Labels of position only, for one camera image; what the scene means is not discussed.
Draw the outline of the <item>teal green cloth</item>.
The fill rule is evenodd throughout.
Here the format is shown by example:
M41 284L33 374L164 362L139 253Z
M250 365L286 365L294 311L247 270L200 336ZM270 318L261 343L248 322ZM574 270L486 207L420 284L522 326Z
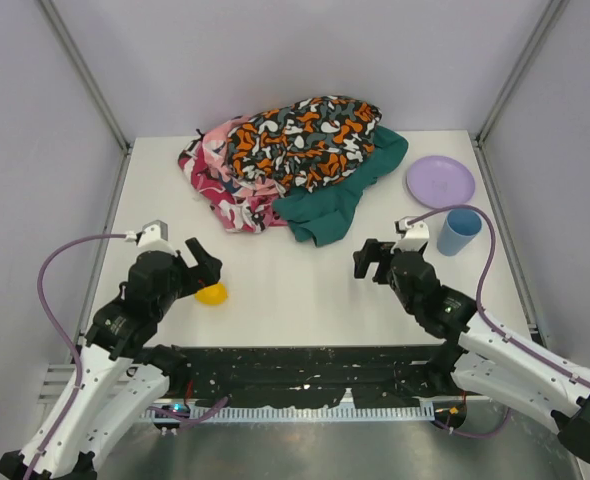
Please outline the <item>teal green cloth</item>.
M374 151L355 173L337 185L313 193L293 188L286 197L272 203L273 210L287 223L296 241L310 241L317 247L337 242L348 233L365 190L392 173L408 148L405 137L378 126Z

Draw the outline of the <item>orange black camouflage shorts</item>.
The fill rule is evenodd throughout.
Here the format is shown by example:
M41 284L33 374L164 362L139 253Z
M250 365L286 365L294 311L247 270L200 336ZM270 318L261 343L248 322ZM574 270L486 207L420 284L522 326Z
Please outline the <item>orange black camouflage shorts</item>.
M347 96L318 96L257 113L227 136L226 165L243 180L314 192L351 176L373 153L380 109Z

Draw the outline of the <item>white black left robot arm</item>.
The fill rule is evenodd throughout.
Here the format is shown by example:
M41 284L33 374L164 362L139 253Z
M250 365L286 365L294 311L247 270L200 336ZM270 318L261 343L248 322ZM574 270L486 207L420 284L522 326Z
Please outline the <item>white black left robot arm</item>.
M20 450L0 458L7 479L94 479L107 454L158 398L184 394L191 369L177 349L145 350L177 300L215 285L222 263L195 238L188 266L167 242L135 240L141 252L73 351L75 371L49 416Z

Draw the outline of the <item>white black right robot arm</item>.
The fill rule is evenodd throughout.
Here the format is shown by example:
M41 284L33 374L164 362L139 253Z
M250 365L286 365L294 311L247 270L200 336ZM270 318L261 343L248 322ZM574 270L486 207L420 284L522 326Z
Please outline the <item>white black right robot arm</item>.
M493 320L477 301L442 284L422 250L368 239L354 252L354 276L395 293L405 312L441 340L434 367L461 390L486 396L546 427L590 464L590 369Z

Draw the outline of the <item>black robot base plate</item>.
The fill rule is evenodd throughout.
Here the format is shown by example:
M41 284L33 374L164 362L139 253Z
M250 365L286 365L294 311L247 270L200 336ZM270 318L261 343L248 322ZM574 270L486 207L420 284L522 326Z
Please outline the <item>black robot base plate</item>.
M351 394L360 408L415 406L423 398L459 397L437 369L437 346L174 347L178 368L168 397L230 408L321 409Z

